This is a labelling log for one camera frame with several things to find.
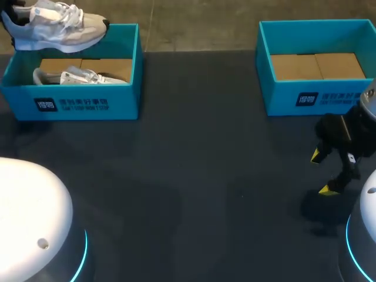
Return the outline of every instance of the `cardboard box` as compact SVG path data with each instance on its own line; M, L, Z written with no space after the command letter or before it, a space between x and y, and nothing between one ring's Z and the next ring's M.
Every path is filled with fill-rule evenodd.
M47 73L65 71L70 66L81 67L82 59L42 59L40 68Z
M315 55L272 55L277 80L323 79Z
M374 46L376 29L367 19L260 22L256 69L267 114L346 113L376 77ZM365 78L278 80L273 55L325 53L355 54Z
M365 79L354 53L315 55L324 79Z
M82 60L82 69L91 69L96 73L108 77L118 78L125 82L130 82L132 75L131 59L100 59L100 60Z
M32 73L44 59L128 59L132 60L132 73L127 85L32 85ZM82 52L65 54L56 49L16 51L0 88L18 120L137 119L142 64L139 26L110 25L99 43Z

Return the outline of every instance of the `blue led light ring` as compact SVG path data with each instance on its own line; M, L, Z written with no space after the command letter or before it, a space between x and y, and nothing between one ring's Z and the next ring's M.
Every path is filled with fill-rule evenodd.
M359 271L364 275L364 277L365 277L369 282L373 282L373 280L370 279L369 276L366 275L366 273L363 271L363 269L359 266L359 264L357 263L357 261L356 261L354 255L352 254L352 251L351 251L351 249L350 249L350 244L349 244L349 242L348 242L348 223L350 222L350 217L351 217L351 216L348 217L347 225L346 225L346 243L347 243L348 252L350 253L351 258L353 259L355 265L358 267Z
M77 279L78 275L80 274L81 269L82 269L83 264L84 264L85 259L86 259L86 253L87 253L87 252L88 252L88 234L86 233L86 230L85 230L85 251L83 252L83 257L82 257L81 264L80 264L80 266L78 267L76 274L75 274L75 275L73 276L73 278L70 280L70 282L74 282L74 281Z

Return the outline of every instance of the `shoe sole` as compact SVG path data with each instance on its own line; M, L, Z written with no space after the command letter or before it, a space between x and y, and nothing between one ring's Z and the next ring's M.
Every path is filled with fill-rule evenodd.
M98 37L92 41L85 42L78 45L61 45L59 43L48 41L30 41L23 39L14 39L14 47L17 51L37 51L46 48L54 48L60 50L63 53L76 53L85 50L95 44L97 44L106 34Z

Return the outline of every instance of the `shoelace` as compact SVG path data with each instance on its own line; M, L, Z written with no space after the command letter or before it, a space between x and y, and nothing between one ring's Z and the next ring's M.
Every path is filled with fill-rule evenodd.
M57 10L61 13L61 18L51 22L52 24L62 23L64 25L63 29L69 27L81 27L83 21L83 11L79 9L76 5L68 5L63 2L56 3Z

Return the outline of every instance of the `gray concrete floor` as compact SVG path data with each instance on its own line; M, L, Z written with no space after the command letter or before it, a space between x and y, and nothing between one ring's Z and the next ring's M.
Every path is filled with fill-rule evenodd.
M375 0L67 0L112 23L138 23L145 51L254 49L261 20L369 18ZM0 28L0 54L12 53Z

